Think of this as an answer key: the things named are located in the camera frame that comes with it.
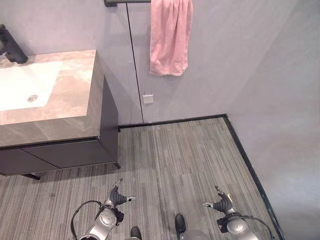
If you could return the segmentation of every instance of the gray wall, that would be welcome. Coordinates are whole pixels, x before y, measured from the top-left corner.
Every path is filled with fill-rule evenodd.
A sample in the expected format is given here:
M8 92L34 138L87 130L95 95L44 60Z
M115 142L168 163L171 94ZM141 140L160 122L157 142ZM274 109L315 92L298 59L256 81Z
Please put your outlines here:
M288 240L320 239L319 26L300 0L228 111Z
M297 0L194 0L189 67L181 77L149 74L150 4L129 4L145 122L224 114L265 57Z
M126 6L103 0L0 0L6 25L27 55L97 49L119 123L141 123Z

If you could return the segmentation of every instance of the black faucet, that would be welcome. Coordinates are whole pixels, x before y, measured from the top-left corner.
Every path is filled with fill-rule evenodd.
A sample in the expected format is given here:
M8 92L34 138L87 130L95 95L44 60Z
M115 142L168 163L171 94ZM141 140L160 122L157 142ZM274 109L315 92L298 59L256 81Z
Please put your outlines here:
M5 25L0 24L0 56L4 53L6 58L12 63L24 64L28 60L28 57L11 36Z

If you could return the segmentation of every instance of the gray carpet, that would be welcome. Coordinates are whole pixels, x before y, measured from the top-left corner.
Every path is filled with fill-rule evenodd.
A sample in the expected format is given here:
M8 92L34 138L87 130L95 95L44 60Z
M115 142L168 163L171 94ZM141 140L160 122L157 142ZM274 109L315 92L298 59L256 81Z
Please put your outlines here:
M103 201L111 185L123 178L119 192L135 202L119 206L124 221L110 240L129 237L138 226L144 240L175 240L174 217L185 216L189 229L200 229L212 240L231 239L220 233L223 216L202 201L219 201L219 185L233 198L236 210L261 218L273 228L262 198L222 118L122 129L119 163L42 172L40 181L0 176L1 240L71 240L70 219L85 201ZM95 204L75 219L78 235L94 220ZM261 239L266 228L247 220Z

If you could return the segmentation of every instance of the dark gray cabinet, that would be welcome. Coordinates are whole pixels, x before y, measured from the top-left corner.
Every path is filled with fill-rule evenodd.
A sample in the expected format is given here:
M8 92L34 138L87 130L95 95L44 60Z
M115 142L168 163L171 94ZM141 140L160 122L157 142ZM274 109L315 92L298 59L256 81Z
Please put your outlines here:
M23 150L60 169L116 161L98 140L26 147Z
M115 160L118 159L118 109L106 79L103 81L99 142Z
M24 174L58 169L22 149L0 151L0 173L3 175Z

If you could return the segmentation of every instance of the black baseboard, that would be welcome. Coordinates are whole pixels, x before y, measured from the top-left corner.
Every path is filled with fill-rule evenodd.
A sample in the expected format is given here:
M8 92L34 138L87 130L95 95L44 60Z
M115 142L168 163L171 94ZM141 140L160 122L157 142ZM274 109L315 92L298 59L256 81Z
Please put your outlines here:
M176 123L183 123L183 122L190 122L190 121L198 121L198 120L205 120L205 119L215 119L215 118L224 118L227 114L217 114L217 115L210 115L210 116L199 116L199 117L191 117L191 118L181 118L169 121L154 121L154 122L147 122L147 123L138 123L138 124L129 124L129 125L119 125L119 129L129 129L129 128L136 128L136 127L145 127L145 126L154 126L154 125L162 125L162 124L176 124Z
M235 142L235 145L238 148L238 150L243 158L243 161L244 161L245 165L247 166L247 168L252 176L252 179L253 179L253 181L254 181L254 183L255 183L255 185L256 185L256 187L257 187L257 189L263 199L265 207L266 207L266 209L269 213L269 216L272 220L273 226L276 230L276 233L278 234L278 238L280 240L286 240L286 238L280 228L278 220L276 218L275 212L271 207L271 204L270 204L269 199L266 195L266 192L265 192L264 188L262 187L262 184L261 184L261 182L260 182L260 180L254 170L254 167L252 166L252 164L246 154L246 151L245 151L244 147L242 146L242 144L237 136L237 133L236 133L235 129L233 128L227 114L217 114L217 115L210 115L210 116L200 116L200 117L183 118L183 119L176 119L176 120L169 120L169 121L148 122L148 123L140 123L140 124L120 125L119 129L163 125L163 124L175 124L175 123L183 123L183 122L198 121L198 120L205 120L205 119L214 119L214 118L223 118L223 120L224 120L234 142Z
M246 154L246 151L245 151L244 147L242 146L242 144L241 144L241 142L240 142L240 140L238 138L238 135L237 135L234 127L232 126L232 124L231 124L231 122L230 122L230 120L229 120L227 115L225 115L223 117L223 119L224 119L224 122L225 122L226 126L229 129L229 132L230 132L230 134L231 134L231 136L232 136L232 138L233 138L233 140L235 142L236 147L238 148L238 150L239 150L239 152L240 152L240 154L241 154L241 156L242 156L242 158L244 160L244 163L245 163L246 167L248 168L248 170L249 170L249 172L250 172L250 174L251 174L251 176L253 178L253 181L254 181L256 187L258 188L258 191L259 191L259 193L260 193L260 195L261 195L261 197L263 199L263 202L264 202L264 204L266 206L266 209L267 209L267 211L268 211L268 213L270 215L270 218L272 220L272 223L274 225L276 233L278 234L279 239L280 240L286 240L285 235L282 232L282 230L280 228L280 225L278 223L278 220L276 218L275 212L271 207L271 204L269 202L267 194L266 194L264 188L262 187L262 184L261 184L261 182L260 182L260 180L259 180L259 178L258 178L258 176L257 176L257 174L256 174L256 172L254 170L254 167L252 166L252 164L251 164L251 162L250 162L250 160L249 160L249 158L248 158L248 156Z

